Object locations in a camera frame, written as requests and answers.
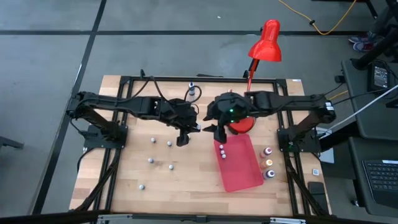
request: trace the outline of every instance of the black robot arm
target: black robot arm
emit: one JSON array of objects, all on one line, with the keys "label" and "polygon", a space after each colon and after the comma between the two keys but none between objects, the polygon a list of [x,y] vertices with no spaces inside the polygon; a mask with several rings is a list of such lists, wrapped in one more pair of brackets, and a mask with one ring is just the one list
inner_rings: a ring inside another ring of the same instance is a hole
[{"label": "black robot arm", "polygon": [[83,118],[97,127],[106,141],[117,141],[122,132],[117,122],[106,120],[94,109],[125,112],[139,119],[156,120],[179,129],[178,146],[188,144],[188,133],[200,132],[195,109],[190,102],[181,99],[166,100],[159,96],[122,99],[84,91],[73,96],[67,114],[72,119]]},{"label": "black robot arm", "polygon": [[214,132],[214,139],[225,143],[225,125],[237,123],[251,117],[266,117],[279,111],[311,111],[298,125],[286,130],[283,142],[294,144],[304,138],[305,134],[320,123],[330,123],[336,114],[332,103],[324,95],[311,96],[280,96],[269,91],[249,91],[244,96],[237,93],[223,93],[216,96],[207,108],[204,121],[218,120],[217,126],[204,128],[204,131]]}]

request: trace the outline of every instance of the black mount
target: black mount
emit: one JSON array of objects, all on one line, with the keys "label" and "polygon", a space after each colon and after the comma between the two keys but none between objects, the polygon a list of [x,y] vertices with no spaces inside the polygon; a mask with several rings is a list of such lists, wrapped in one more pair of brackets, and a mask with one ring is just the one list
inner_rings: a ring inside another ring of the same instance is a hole
[{"label": "black mount", "polygon": [[291,128],[277,130],[279,150],[281,152],[321,152],[319,138],[314,129],[305,133],[302,139],[293,143],[289,135],[292,134],[291,132],[295,128],[296,125]]},{"label": "black mount", "polygon": [[84,147],[86,148],[105,148],[105,149],[122,149],[126,145],[128,127],[120,125],[119,137],[113,141],[107,141],[101,130],[94,125],[89,125],[87,132],[83,133],[85,138]]}]

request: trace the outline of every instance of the wooden platform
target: wooden platform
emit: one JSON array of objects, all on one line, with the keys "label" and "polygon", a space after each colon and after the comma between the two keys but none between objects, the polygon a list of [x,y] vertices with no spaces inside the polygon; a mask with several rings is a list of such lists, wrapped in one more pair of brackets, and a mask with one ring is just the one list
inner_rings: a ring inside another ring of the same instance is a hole
[{"label": "wooden platform", "polygon": [[[104,76],[101,89],[102,95],[116,96],[120,76]],[[143,82],[134,82],[133,94],[140,89]],[[203,90],[198,100],[200,113],[198,123],[202,127],[211,124],[203,122],[206,107],[214,97],[233,89],[243,93],[245,83],[196,83]],[[300,80],[287,80],[289,95],[303,95]],[[168,98],[183,98],[188,83],[159,82],[163,95]],[[271,84],[252,84],[252,91],[273,91]],[[141,96],[157,96],[152,82],[140,94]],[[111,119],[112,112],[100,112]],[[300,122],[308,113],[293,112],[295,123]],[[262,186],[239,192],[224,191],[218,171],[213,149],[212,133],[200,132],[191,134],[190,143],[184,147],[175,145],[178,131],[166,127],[157,121],[143,121],[128,116],[129,134],[126,147],[122,150],[118,176],[114,190],[112,212],[125,213],[168,213],[168,214],[207,214],[207,215],[278,215],[291,216],[292,209],[287,185],[287,174],[283,155],[279,152],[276,129],[277,116],[257,119],[255,127],[248,133],[259,162],[259,152],[265,147],[273,148],[270,158],[274,161],[272,169],[275,177],[266,180]],[[156,138],[155,144],[150,139]],[[82,160],[76,180],[70,208],[79,206],[93,190],[100,175],[104,149],[95,149]],[[148,158],[155,160],[148,163]],[[324,182],[319,161],[311,154],[301,154],[303,173],[306,183],[309,181]],[[319,176],[312,175],[312,169],[320,171]],[[145,190],[139,190],[144,184]],[[101,199],[104,207],[108,186],[106,185]],[[298,207],[303,213],[300,191],[296,186]]]}]

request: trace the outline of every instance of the red lamp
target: red lamp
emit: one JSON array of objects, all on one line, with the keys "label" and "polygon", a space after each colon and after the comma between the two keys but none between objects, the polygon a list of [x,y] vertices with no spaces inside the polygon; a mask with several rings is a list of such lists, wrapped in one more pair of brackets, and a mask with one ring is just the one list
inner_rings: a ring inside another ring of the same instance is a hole
[{"label": "red lamp", "polygon": [[[248,55],[253,58],[253,60],[249,69],[250,76],[248,80],[248,91],[250,91],[254,72],[256,71],[260,60],[269,62],[280,62],[282,60],[282,54],[277,43],[279,29],[280,24],[277,20],[268,20],[264,24],[260,40],[251,47]],[[242,119],[238,123],[231,123],[228,127],[234,134],[246,133],[253,128],[255,121],[256,120],[254,118],[249,117]]]}]

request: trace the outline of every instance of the red tray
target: red tray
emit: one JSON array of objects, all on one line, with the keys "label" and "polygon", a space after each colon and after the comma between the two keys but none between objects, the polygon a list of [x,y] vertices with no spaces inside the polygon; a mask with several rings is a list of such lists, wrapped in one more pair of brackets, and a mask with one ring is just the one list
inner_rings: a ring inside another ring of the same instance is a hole
[{"label": "red tray", "polygon": [[264,183],[253,145],[247,134],[230,136],[223,145],[225,159],[221,157],[220,143],[214,141],[225,191],[234,192]]}]

